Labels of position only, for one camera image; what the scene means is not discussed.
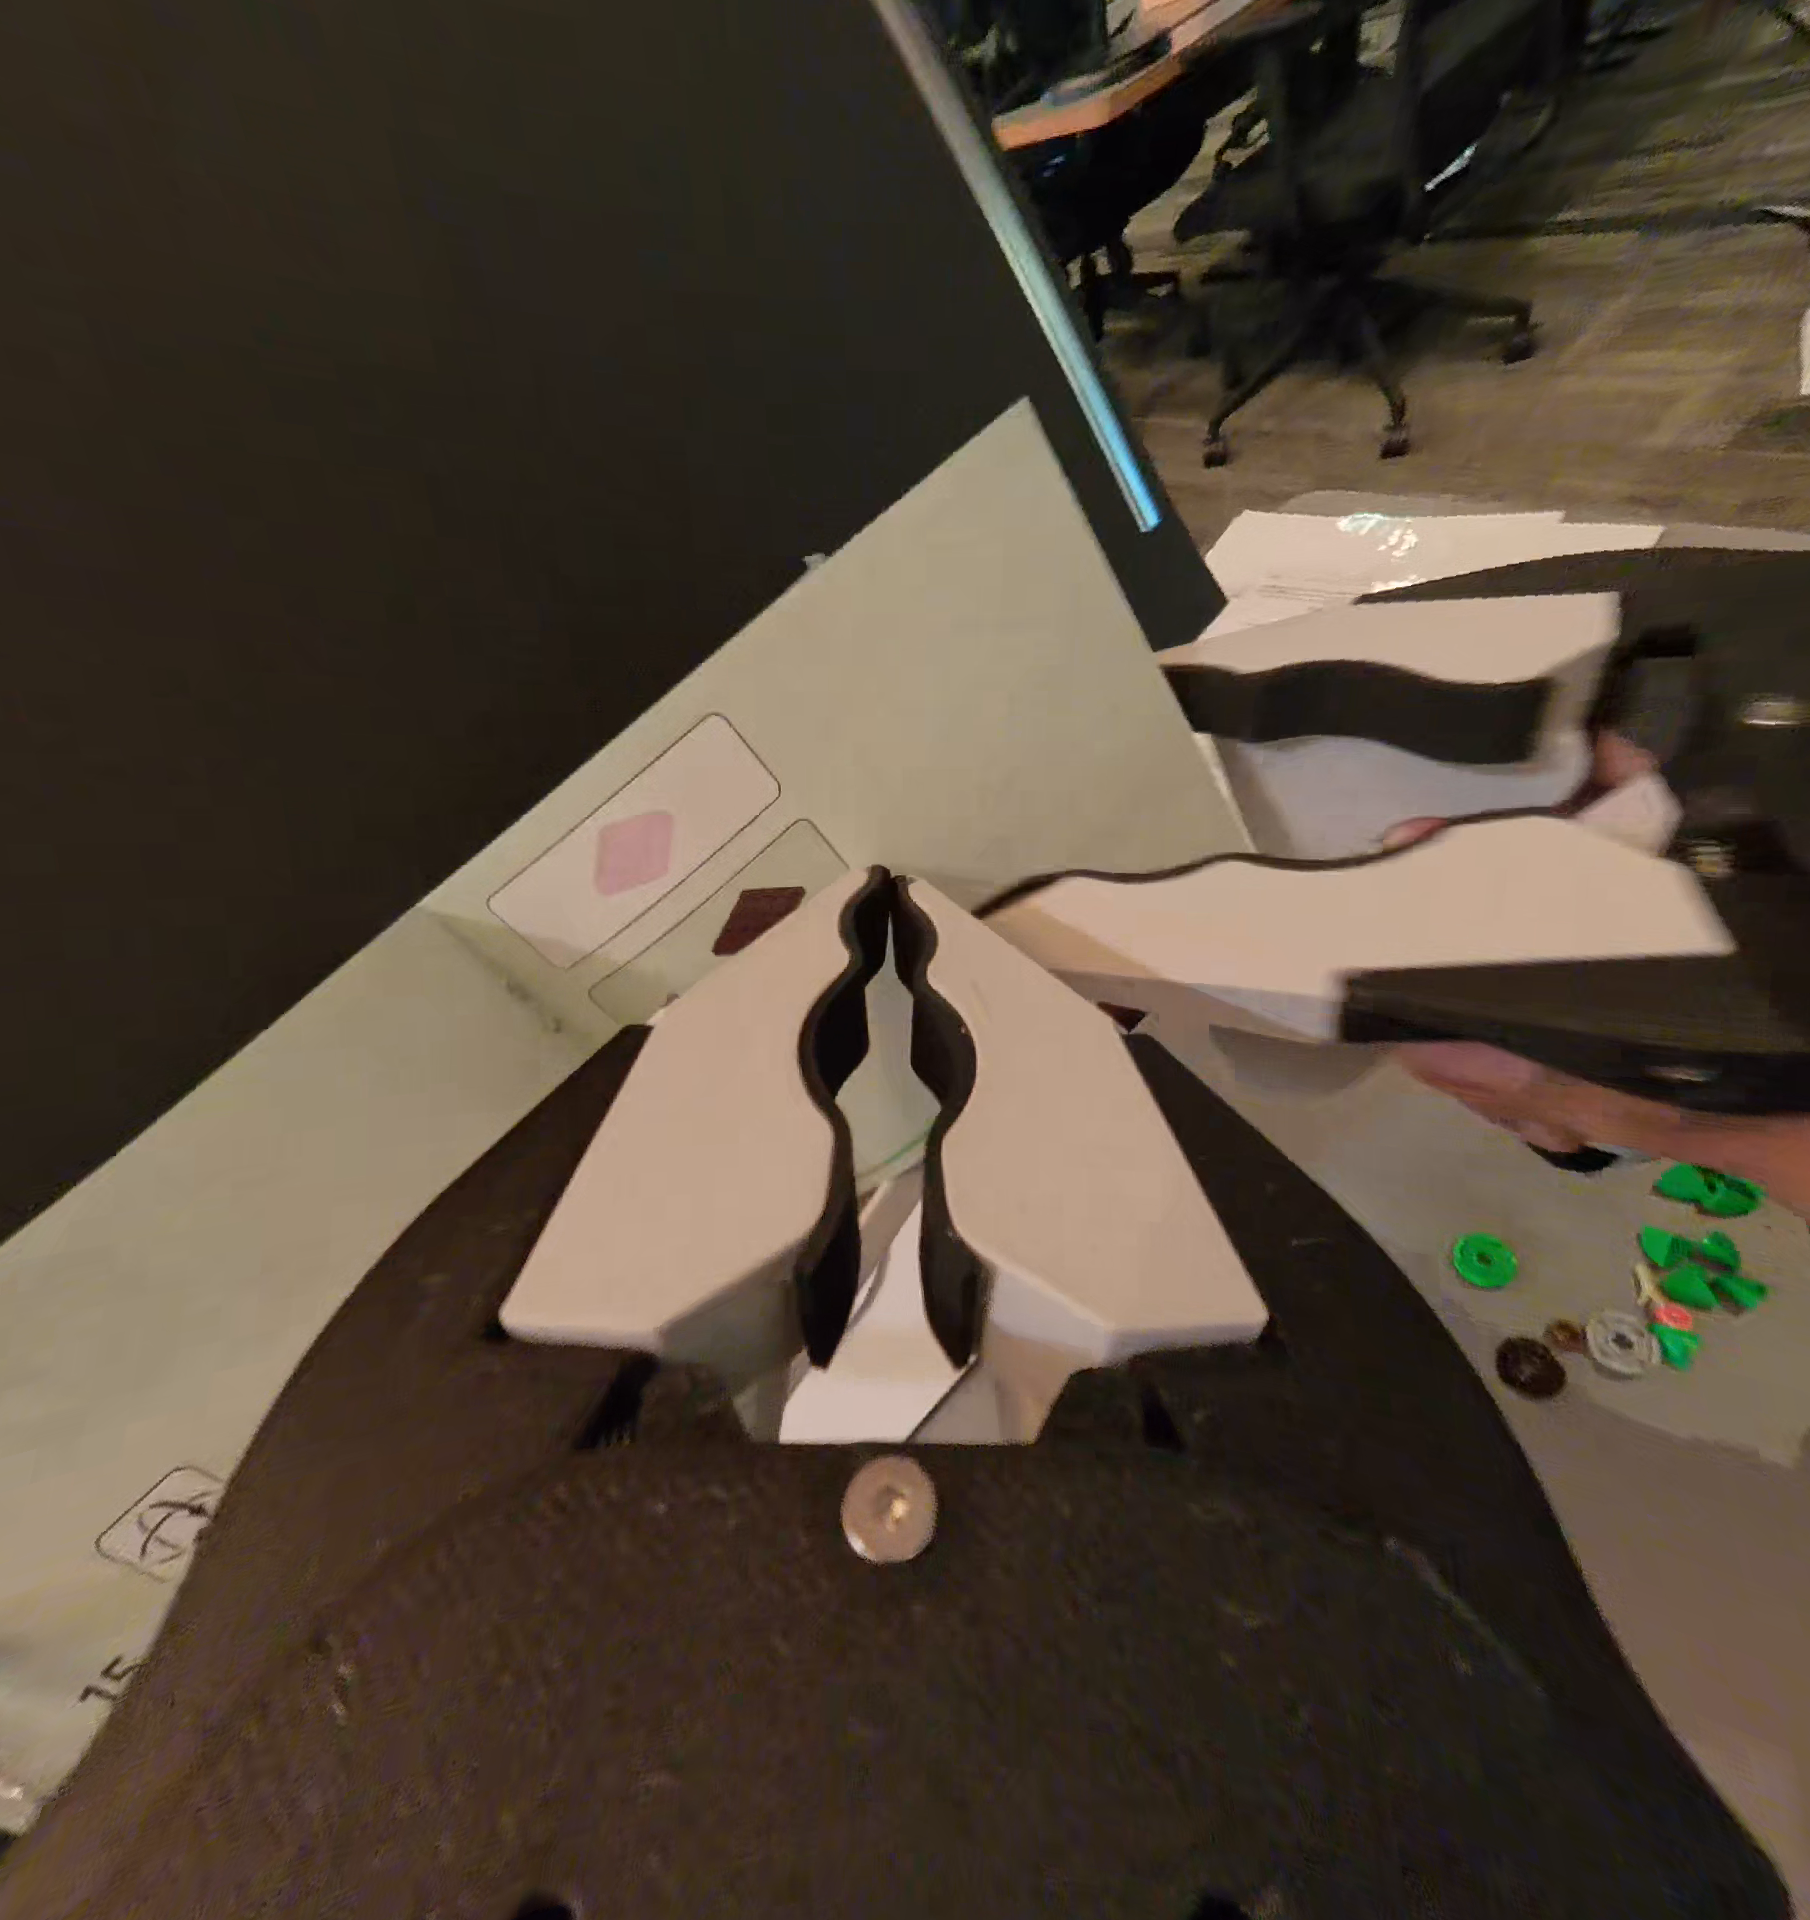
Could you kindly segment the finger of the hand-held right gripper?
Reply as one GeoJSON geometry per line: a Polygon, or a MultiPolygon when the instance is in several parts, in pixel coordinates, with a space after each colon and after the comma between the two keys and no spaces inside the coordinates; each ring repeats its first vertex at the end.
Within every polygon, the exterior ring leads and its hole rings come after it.
{"type": "Polygon", "coordinates": [[[1157,658],[1192,731],[1244,748],[1366,740],[1514,770],[1587,730],[1621,636],[1612,592],[1340,605],[1157,658]]]}
{"type": "Polygon", "coordinates": [[[1363,860],[1051,877],[979,916],[1096,1005],[1283,1044],[1335,1044],[1371,974],[1736,952],[1688,869],[1541,813],[1458,822],[1363,860]]]}

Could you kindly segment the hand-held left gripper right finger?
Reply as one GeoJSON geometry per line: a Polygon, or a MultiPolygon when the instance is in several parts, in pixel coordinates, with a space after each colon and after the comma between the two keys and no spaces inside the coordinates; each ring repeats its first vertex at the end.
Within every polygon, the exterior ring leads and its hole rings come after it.
{"type": "Polygon", "coordinates": [[[920,879],[893,894],[932,1094],[918,1273],[959,1381],[935,1445],[1030,1445],[1080,1374],[1250,1347],[1269,1313],[1116,1023],[920,879]]]}

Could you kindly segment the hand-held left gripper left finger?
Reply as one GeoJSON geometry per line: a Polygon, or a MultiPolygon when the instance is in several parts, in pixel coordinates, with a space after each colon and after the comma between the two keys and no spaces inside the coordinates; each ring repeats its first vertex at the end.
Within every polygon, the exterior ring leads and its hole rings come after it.
{"type": "Polygon", "coordinates": [[[838,877],[643,1029],[503,1307],[513,1340],[712,1374],[828,1363],[858,1295],[841,1092],[893,876],[838,877]]]}

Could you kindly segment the brick instruction booklet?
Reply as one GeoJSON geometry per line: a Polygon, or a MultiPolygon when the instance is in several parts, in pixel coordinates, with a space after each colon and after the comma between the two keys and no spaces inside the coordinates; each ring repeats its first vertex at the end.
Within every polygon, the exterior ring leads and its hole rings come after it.
{"type": "Polygon", "coordinates": [[[0,1246],[0,1832],[90,1748],[365,1269],[785,896],[883,862],[976,904],[1242,844],[1010,406],[0,1246]]]}

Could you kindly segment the person's right hand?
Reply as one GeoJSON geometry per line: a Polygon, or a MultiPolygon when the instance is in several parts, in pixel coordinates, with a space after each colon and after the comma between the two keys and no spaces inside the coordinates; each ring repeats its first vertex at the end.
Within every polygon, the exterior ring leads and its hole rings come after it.
{"type": "Polygon", "coordinates": [[[1717,1118],[1605,1090],[1481,1044],[1414,1044],[1397,1066],[1524,1144],[1705,1164],[1810,1227],[1810,1118],[1717,1118]]]}

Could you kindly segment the printed paper sheet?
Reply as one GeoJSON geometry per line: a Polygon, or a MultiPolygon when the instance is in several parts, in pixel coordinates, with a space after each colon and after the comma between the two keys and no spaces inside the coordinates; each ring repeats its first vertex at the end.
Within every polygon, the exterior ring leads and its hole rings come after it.
{"type": "Polygon", "coordinates": [[[1223,638],[1305,613],[1351,605],[1379,590],[1462,578],[1574,555],[1644,551],[1652,523],[1574,523],[1557,511],[1401,516],[1236,516],[1207,555],[1227,604],[1201,633],[1223,638]]]}

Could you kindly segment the cluster of green leaf pieces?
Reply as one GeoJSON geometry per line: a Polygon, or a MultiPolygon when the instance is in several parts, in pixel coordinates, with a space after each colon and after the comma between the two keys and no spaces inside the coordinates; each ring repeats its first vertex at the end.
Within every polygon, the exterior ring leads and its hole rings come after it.
{"type": "MultiPolygon", "coordinates": [[[[1745,1264],[1727,1222],[1749,1219],[1764,1204],[1764,1191],[1706,1164],[1663,1164],[1652,1199],[1694,1214],[1706,1232],[1679,1233],[1642,1224],[1630,1268],[1633,1303],[1658,1334],[1661,1366],[1684,1374],[1698,1357],[1700,1321],[1714,1313],[1749,1315],[1773,1295],[1745,1264]]],[[[1515,1250],[1489,1233],[1466,1233],[1449,1248],[1450,1274],[1481,1292],[1508,1291],[1521,1279],[1515,1250]]],[[[1589,1357],[1583,1350],[1583,1321],[1561,1316],[1534,1337],[1559,1357],[1589,1357]]]]}

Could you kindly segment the black office chair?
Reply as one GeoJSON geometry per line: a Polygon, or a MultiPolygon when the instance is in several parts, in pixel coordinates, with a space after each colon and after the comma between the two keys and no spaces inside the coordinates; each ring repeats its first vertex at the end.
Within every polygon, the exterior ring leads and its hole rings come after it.
{"type": "Polygon", "coordinates": [[[1229,466],[1229,423],[1280,375],[1326,347],[1366,373],[1384,402],[1384,462],[1413,449],[1411,408],[1393,323],[1458,314],[1504,329],[1501,359],[1534,357],[1534,305],[1393,276],[1395,257],[1419,250],[1440,204],[1462,186],[1489,140],[1547,121],[1563,70],[1563,5],[1397,5],[1389,60],[1362,60],[1373,5],[1283,5],[1253,22],[1256,106],[1264,147],[1241,166],[1217,166],[1181,208],[1176,239],[1219,233],[1246,242],[1250,271],[1275,297],[1275,320],[1257,351],[1215,336],[1219,398],[1200,458],[1229,466]]]}

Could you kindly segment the wooden office desk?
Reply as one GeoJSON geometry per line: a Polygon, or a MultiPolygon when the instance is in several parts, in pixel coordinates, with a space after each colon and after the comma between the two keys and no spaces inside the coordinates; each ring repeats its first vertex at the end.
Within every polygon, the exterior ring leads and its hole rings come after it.
{"type": "Polygon", "coordinates": [[[1108,64],[1102,70],[994,117],[994,137],[1004,153],[1111,128],[1207,60],[1233,56],[1287,5],[1142,2],[1120,5],[1116,11],[1120,28],[1108,37],[1108,64]]]}

